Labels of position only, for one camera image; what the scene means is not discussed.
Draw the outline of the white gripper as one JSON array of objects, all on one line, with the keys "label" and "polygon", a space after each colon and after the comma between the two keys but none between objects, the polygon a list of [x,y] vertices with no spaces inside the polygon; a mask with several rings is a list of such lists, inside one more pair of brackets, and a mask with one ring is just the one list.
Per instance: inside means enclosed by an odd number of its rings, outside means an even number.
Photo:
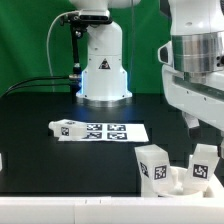
[{"label": "white gripper", "polygon": [[207,73],[204,83],[184,79],[184,73],[173,68],[172,42],[158,49],[162,63],[162,82],[168,103],[181,110],[191,139],[201,137],[199,120],[219,129],[222,141],[218,155],[224,159],[224,70]]}]

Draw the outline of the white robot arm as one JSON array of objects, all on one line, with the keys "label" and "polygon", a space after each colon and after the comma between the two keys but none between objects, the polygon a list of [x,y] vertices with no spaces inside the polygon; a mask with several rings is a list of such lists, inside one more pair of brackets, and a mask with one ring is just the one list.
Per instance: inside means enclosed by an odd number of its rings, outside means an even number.
[{"label": "white robot arm", "polygon": [[[113,104],[131,97],[122,67],[122,30],[112,21],[112,8],[141,0],[69,0],[76,9],[69,20],[86,25],[87,67],[81,73],[80,101]],[[159,0],[171,18],[171,40],[158,49],[168,103],[187,122],[204,121],[223,136],[224,157],[224,0]]]}]

